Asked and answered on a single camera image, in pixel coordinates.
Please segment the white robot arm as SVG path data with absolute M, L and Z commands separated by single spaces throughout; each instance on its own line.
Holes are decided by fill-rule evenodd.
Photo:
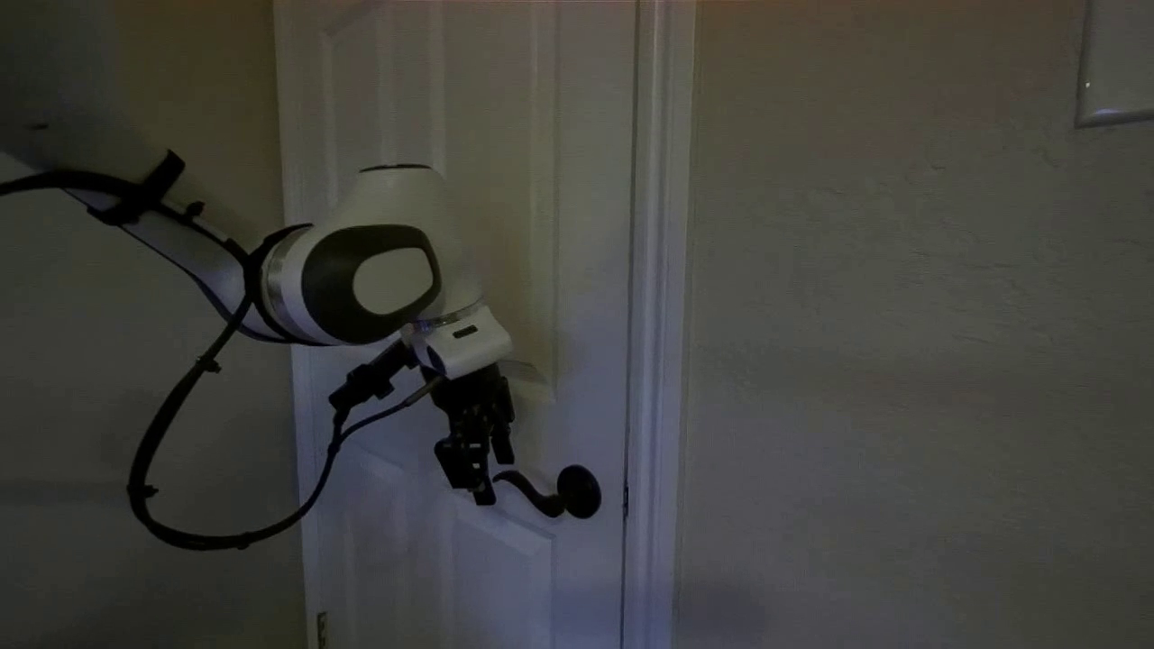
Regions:
M 0 151 L 25 189 L 60 189 L 183 271 L 253 340 L 371 346 L 337 406 L 415 365 L 461 382 L 510 353 L 424 165 L 369 165 L 320 223 L 246 247 L 205 214 L 186 163 L 135 119 L 143 71 L 176 62 L 127 43 L 114 0 L 0 0 Z

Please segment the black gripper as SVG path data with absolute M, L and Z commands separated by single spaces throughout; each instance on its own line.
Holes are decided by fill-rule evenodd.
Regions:
M 449 486 L 471 486 L 477 504 L 492 504 L 488 461 L 510 465 L 510 394 L 498 366 L 447 379 L 431 388 L 431 402 L 447 413 L 449 433 L 435 442 L 435 461 Z

